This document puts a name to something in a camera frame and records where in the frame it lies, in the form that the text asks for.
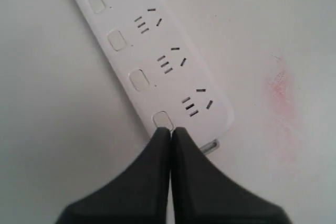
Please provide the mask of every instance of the white surface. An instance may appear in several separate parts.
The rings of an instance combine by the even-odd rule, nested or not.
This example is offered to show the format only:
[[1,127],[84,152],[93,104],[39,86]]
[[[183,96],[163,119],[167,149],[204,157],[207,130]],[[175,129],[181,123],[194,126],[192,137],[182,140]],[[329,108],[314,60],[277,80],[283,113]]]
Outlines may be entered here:
[[[227,96],[214,82],[164,0],[76,2],[150,136],[157,128],[153,117],[162,111],[173,125],[186,128],[199,147],[223,136],[230,128],[234,115]],[[104,12],[102,2],[107,5]],[[114,36],[114,41],[127,42],[122,50],[111,47],[108,34],[112,30],[120,31],[119,39]],[[130,73],[136,69],[149,82],[143,92],[130,81]],[[182,102],[187,97],[191,97],[192,108]]]
[[[236,112],[210,159],[295,224],[334,223],[335,1],[167,3]],[[52,223],[147,135],[74,0],[0,4],[0,222]]]

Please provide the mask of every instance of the pink smudge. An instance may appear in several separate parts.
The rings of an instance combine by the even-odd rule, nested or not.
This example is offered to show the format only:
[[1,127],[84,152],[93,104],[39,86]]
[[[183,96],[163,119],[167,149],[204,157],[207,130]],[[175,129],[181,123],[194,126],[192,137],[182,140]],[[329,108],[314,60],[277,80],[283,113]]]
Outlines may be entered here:
[[292,79],[282,58],[277,58],[275,77],[267,78],[267,94],[271,108],[268,127],[275,136],[272,141],[282,161],[296,161],[296,108],[293,98]]

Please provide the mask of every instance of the white power strip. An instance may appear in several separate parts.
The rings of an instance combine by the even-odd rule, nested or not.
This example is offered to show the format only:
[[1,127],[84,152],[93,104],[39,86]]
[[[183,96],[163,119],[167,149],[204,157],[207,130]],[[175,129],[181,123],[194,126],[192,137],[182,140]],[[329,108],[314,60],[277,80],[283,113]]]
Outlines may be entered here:
[[164,0],[76,0],[148,133],[185,127],[198,146],[233,122],[231,104]]

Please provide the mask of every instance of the white table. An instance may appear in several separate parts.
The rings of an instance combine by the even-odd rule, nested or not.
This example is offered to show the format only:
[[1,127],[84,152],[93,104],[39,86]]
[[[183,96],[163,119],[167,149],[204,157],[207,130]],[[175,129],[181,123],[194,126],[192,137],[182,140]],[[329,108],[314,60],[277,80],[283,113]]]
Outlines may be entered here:
[[[295,224],[333,223],[335,0],[167,2],[235,108],[210,160]],[[0,222],[53,223],[148,136],[74,0],[0,6]]]

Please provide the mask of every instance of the electrical outlet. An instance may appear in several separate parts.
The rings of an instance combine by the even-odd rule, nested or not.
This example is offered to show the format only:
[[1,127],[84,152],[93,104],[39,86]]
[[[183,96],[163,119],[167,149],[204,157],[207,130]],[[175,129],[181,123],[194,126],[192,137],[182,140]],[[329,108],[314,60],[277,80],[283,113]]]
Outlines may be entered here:
[[150,135],[185,127],[201,147],[229,129],[228,98],[163,0],[76,2]]

